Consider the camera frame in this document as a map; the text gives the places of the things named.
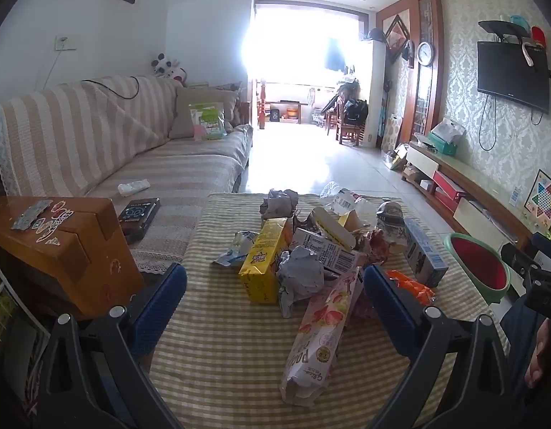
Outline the person's right hand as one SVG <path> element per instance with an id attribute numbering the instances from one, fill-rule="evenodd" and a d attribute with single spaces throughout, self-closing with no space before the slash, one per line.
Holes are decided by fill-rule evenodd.
<path id="1" fill-rule="evenodd" d="M 527 366 L 525 381 L 529 388 L 534 388 L 542 379 L 551 361 L 551 320 L 545 319 L 536 333 L 535 347 Z"/>

